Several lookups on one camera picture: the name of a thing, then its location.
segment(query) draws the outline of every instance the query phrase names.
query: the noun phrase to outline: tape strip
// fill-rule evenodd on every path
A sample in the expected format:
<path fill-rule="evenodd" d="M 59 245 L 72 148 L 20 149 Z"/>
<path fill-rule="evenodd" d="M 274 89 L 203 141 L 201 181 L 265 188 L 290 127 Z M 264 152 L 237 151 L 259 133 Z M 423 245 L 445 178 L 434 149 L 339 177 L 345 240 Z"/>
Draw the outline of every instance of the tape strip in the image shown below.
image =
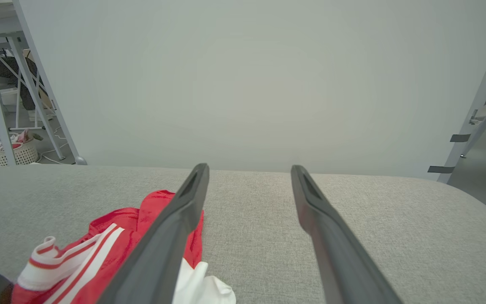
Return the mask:
<path fill-rule="evenodd" d="M 430 166 L 427 172 L 429 173 L 453 173 L 455 167 L 438 167 L 438 166 Z"/>
<path fill-rule="evenodd" d="M 453 134 L 450 142 L 467 142 L 469 138 L 470 134 Z"/>

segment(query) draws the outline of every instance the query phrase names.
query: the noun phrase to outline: white panel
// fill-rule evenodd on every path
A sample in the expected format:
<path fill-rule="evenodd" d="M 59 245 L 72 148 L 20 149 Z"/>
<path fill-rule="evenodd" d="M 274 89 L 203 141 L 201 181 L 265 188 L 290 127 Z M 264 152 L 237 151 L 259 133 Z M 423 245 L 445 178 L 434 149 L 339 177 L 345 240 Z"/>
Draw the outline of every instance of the white panel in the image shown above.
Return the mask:
<path fill-rule="evenodd" d="M 19 0 L 88 164 L 437 179 L 486 1 Z"/>

